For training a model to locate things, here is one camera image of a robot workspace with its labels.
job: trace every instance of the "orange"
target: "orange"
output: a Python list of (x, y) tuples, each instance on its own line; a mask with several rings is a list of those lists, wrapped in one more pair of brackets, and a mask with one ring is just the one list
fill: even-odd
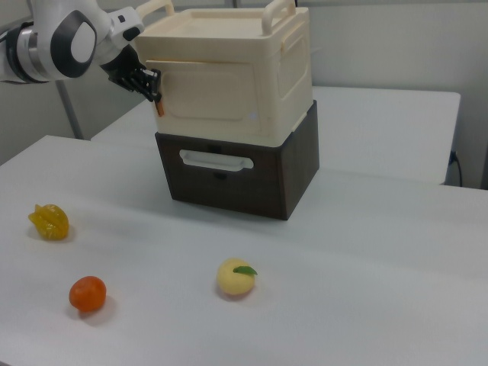
[(69, 302), (79, 311), (87, 313), (100, 309), (107, 296), (104, 282), (94, 276), (84, 277), (71, 287)]

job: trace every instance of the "dark brown box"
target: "dark brown box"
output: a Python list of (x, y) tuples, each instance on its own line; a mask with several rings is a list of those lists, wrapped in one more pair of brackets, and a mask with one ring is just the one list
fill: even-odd
[[(316, 101), (300, 126), (279, 147), (156, 134), (172, 198), (288, 220), (319, 169)], [(242, 156), (254, 167), (239, 172), (183, 163), (180, 150)]]

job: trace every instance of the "green leaf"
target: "green leaf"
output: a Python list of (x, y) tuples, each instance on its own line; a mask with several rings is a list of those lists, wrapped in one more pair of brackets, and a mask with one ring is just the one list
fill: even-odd
[(234, 273), (242, 273), (243, 275), (257, 275), (258, 272), (256, 272), (253, 268), (247, 266), (247, 265), (241, 265), (240, 267), (234, 268)]

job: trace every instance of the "plastic box handle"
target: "plastic box handle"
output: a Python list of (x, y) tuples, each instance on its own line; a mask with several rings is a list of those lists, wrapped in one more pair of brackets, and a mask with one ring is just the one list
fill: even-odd
[(175, 13), (175, 7), (171, 0), (152, 0), (142, 4), (136, 8), (137, 14), (139, 14), (141, 19), (144, 19), (147, 15), (153, 13), (154, 11), (166, 7), (166, 15), (173, 15)]
[(287, 9), (289, 17), (297, 13), (294, 0), (274, 0), (266, 6), (265, 11), (262, 13), (261, 21), (263, 35), (270, 36), (273, 34), (273, 18), (284, 8)]

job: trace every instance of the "yellow fruit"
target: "yellow fruit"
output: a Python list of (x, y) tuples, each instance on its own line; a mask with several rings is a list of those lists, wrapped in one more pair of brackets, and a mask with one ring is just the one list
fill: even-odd
[(47, 204), (42, 207), (36, 204), (36, 210), (29, 215), (29, 220), (44, 239), (61, 240), (68, 235), (68, 217), (55, 204)]
[(217, 271), (217, 283), (222, 292), (229, 295), (242, 295), (254, 287), (253, 274), (235, 273), (236, 268), (242, 267), (250, 268), (249, 263), (238, 258), (229, 258), (220, 265)]

